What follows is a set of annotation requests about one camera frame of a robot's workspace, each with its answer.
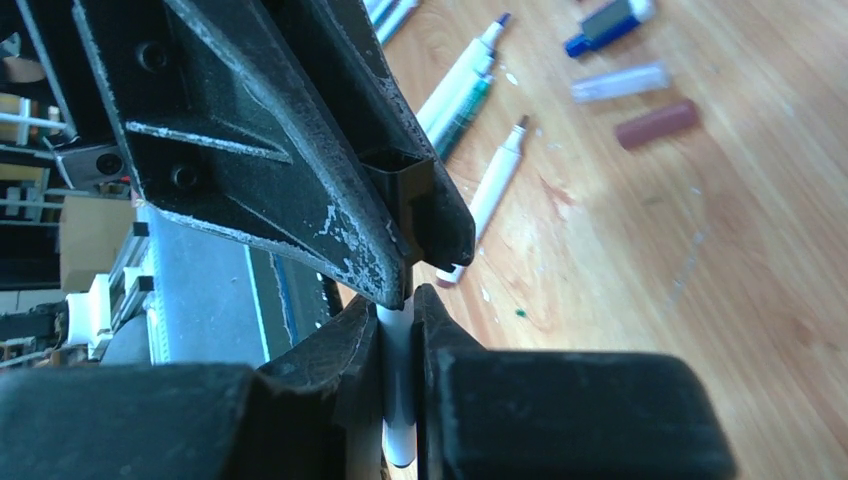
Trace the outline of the black pen cap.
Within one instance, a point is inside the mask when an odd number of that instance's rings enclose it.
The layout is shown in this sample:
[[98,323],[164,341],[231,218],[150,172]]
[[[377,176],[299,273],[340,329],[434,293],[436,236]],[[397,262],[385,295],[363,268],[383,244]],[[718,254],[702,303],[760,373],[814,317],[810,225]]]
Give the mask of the black pen cap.
[[362,160],[391,218],[407,266],[426,258],[433,220],[434,162],[396,149],[370,152]]

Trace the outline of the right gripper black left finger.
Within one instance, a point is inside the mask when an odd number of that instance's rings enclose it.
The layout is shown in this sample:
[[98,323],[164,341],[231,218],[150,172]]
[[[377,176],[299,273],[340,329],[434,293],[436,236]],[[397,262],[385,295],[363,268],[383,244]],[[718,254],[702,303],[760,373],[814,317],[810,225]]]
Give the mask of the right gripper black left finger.
[[259,367],[31,368],[1,377],[5,479],[377,479],[373,305]]

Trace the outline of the navy pen cap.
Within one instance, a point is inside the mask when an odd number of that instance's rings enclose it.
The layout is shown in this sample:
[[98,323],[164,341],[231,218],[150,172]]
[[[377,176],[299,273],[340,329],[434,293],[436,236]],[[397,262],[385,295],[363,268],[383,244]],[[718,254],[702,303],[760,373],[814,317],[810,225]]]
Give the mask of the navy pen cap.
[[580,23],[580,31],[565,42],[570,58],[597,52],[628,35],[654,17],[653,0],[615,0],[597,9]]

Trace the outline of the dark blue capped marker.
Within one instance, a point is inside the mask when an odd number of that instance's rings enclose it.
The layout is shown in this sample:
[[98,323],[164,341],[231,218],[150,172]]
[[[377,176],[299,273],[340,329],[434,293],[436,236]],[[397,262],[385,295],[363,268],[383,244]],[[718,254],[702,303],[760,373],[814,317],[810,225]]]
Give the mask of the dark blue capped marker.
[[429,98],[420,107],[416,118],[427,134],[430,134],[433,130],[436,120],[447,108],[448,101],[459,91],[460,83],[464,77],[472,71],[478,61],[484,57],[493,57],[498,38],[511,17],[510,12],[503,13],[482,34],[472,39]]

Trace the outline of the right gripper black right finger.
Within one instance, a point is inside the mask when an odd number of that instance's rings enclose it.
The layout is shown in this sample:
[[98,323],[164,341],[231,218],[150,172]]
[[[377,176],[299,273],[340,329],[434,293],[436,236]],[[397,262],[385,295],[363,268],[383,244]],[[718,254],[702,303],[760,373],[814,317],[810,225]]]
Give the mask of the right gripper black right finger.
[[733,479],[737,462],[681,359],[485,348],[429,284],[414,295],[422,479]]

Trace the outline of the brown capped white marker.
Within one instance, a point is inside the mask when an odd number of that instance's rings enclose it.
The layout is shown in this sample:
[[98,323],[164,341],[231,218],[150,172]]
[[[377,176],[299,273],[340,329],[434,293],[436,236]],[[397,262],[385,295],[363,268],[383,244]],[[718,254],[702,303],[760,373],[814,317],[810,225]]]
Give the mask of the brown capped white marker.
[[469,206],[475,223],[474,247],[480,243],[509,183],[519,166],[522,145],[530,116],[524,114],[516,122],[509,135],[498,146],[474,193]]

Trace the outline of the silver grey pen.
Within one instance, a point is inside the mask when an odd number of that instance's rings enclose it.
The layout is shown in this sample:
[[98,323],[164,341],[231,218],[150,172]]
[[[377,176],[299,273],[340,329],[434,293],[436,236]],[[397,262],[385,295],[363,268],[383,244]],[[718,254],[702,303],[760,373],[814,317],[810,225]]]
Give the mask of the silver grey pen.
[[447,161],[465,129],[476,118],[493,83],[491,73],[472,70],[461,81],[459,91],[448,101],[431,133],[426,133],[442,162]]

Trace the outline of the brown pen cap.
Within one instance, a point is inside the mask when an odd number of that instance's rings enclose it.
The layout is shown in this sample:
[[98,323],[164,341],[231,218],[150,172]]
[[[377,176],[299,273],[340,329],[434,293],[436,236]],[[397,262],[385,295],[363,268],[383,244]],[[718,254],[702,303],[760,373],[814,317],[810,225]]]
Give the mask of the brown pen cap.
[[649,142],[674,135],[697,125],[699,109],[690,100],[653,110],[614,127],[614,136],[625,150],[641,147]]

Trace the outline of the black capped white marker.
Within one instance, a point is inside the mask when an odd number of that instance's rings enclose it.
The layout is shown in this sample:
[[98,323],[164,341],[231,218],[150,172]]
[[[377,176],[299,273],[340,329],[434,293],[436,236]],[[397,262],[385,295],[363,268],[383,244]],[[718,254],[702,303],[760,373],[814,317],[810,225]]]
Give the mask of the black capped white marker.
[[417,457],[417,420],[412,327],[414,300],[409,297],[400,310],[378,305],[382,360],[383,445],[386,460],[399,468]]

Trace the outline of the clear grey pen cap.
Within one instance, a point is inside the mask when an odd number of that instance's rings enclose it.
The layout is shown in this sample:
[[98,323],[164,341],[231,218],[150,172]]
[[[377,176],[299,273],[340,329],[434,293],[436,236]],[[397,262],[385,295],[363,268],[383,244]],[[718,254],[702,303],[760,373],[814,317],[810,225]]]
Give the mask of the clear grey pen cap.
[[652,62],[576,80],[572,98],[579,104],[667,89],[671,74],[664,62]]

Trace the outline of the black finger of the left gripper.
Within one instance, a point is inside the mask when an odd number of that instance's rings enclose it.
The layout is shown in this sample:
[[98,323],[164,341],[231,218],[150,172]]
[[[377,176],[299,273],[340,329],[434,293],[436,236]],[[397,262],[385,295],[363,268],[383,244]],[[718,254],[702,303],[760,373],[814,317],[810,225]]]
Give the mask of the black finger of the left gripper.
[[113,140],[168,219],[400,305],[408,266],[266,1],[17,1],[66,125]]
[[[469,265],[475,248],[471,213],[400,92],[364,4],[266,1],[263,5],[362,167],[366,155],[383,149],[434,162],[433,220],[426,258],[420,262],[439,268]],[[381,225],[391,233],[392,218],[365,173],[379,212],[388,216]],[[391,234],[399,240],[397,233]]]

